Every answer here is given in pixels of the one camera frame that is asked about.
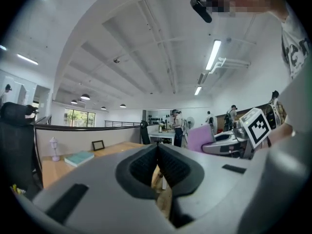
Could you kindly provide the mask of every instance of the table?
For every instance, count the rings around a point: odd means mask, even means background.
[[[162,132],[162,133],[159,133],[157,131],[157,132],[152,132],[152,133],[150,133],[148,135],[149,135],[150,138],[151,137],[170,138],[171,139],[171,144],[174,145],[176,133],[175,132]]]
[[[150,134],[148,134],[148,136],[150,137],[156,137],[156,138],[170,138],[171,139],[171,144],[174,145],[175,144],[175,136],[176,133],[175,132],[152,132]],[[165,190],[167,188],[167,181],[165,180],[165,177],[163,177],[162,179],[162,189]]]
[[[144,145],[131,142],[123,142],[92,153],[94,153],[96,158],[105,155],[121,153],[133,148],[140,148],[142,146]],[[74,166],[67,164],[64,161],[64,157],[65,156],[61,156],[61,160],[57,162],[52,161],[52,157],[44,157],[42,159],[42,180],[44,188],[49,187],[55,181],[59,180],[62,176],[75,169]],[[159,173],[159,167],[157,166],[153,174],[152,183],[156,180]]]

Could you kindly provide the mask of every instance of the white desk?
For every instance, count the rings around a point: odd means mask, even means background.
[[[175,142],[175,136],[176,136],[176,133],[175,132],[162,132],[162,133],[159,133],[158,131],[157,132],[152,132],[150,134],[148,134],[150,139],[151,137],[155,137],[155,138],[170,138],[171,139],[171,144],[174,145],[174,142]]]
[[[159,133],[157,132],[152,132],[150,134],[148,134],[148,136],[150,137],[156,137],[156,138],[170,138],[171,139],[171,144],[174,145],[175,144],[175,136],[176,133],[175,132],[162,132]],[[162,178],[162,189],[165,190],[167,188],[167,181],[165,180],[165,177]]]

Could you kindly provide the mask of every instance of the teal book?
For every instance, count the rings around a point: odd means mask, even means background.
[[[64,161],[72,166],[77,167],[93,158],[94,158],[93,153],[82,151],[80,153],[66,157]]]

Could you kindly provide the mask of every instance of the black office chair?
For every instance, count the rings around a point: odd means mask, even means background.
[[[16,184],[32,199],[40,186],[33,177],[34,122],[25,118],[32,112],[31,106],[7,102],[0,110],[0,161],[6,172],[8,186]]]
[[[148,126],[148,123],[146,121],[144,121],[144,120],[141,121],[141,124],[140,124],[140,134],[141,134],[141,138],[142,138],[142,141],[143,141],[144,145],[151,144],[150,138],[148,136],[147,126]]]

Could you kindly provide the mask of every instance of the white lamp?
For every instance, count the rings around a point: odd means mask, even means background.
[[[57,147],[58,147],[58,141],[53,137],[50,140],[51,147],[54,149],[54,156],[52,157],[53,161],[59,161],[59,156],[57,155]]]

